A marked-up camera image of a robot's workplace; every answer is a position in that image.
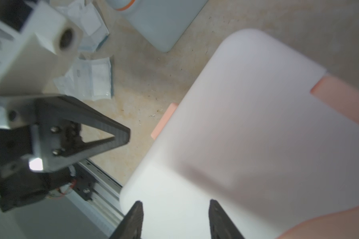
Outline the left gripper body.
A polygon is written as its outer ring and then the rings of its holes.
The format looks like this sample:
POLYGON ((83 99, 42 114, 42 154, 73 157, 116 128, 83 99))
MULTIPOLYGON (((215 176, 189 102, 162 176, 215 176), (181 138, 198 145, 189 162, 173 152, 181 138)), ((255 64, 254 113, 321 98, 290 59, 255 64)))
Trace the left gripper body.
POLYGON ((32 171, 34 157, 32 125, 36 124, 35 97, 20 97, 19 109, 10 106, 14 97, 0 97, 0 210, 26 206, 43 200, 51 190, 60 191, 77 183, 74 169, 45 173, 32 171))

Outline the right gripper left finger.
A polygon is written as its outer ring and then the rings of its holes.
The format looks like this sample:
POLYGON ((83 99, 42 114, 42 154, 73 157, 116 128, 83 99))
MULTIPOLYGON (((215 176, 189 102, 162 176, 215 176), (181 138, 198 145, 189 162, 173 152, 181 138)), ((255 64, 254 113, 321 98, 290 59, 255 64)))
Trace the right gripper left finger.
POLYGON ((143 203, 136 201, 109 239, 140 239, 143 219, 143 203))

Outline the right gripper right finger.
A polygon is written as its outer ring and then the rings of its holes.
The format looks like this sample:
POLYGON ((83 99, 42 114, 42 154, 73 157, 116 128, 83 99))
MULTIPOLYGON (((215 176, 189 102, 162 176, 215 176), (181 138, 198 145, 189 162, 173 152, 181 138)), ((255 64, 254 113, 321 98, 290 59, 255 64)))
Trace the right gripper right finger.
POLYGON ((218 201, 214 199, 210 200, 208 216, 212 239, 245 239, 218 201))

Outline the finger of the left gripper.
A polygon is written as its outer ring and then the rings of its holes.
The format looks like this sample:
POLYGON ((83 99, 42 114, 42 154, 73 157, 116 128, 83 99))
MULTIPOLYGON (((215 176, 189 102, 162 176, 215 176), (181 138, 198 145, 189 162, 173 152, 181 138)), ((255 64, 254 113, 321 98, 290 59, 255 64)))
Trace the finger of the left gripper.
POLYGON ((69 96, 37 100, 43 172, 55 172, 129 143, 128 127, 69 96))

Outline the white pink medicine box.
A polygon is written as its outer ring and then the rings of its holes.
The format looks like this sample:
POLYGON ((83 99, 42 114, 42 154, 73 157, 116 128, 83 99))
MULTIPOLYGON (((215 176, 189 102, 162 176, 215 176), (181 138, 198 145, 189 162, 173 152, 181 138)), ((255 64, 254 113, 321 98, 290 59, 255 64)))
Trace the white pink medicine box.
POLYGON ((359 90, 256 29, 226 38, 120 194, 144 239, 208 239, 210 200, 247 239, 359 206, 359 90))

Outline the grey orange medicine box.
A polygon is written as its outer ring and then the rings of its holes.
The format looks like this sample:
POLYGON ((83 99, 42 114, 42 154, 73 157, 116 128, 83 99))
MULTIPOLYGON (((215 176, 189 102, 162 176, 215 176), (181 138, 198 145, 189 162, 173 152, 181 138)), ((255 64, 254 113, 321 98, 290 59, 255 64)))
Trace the grey orange medicine box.
POLYGON ((108 1, 154 48, 169 52, 207 0, 108 1))

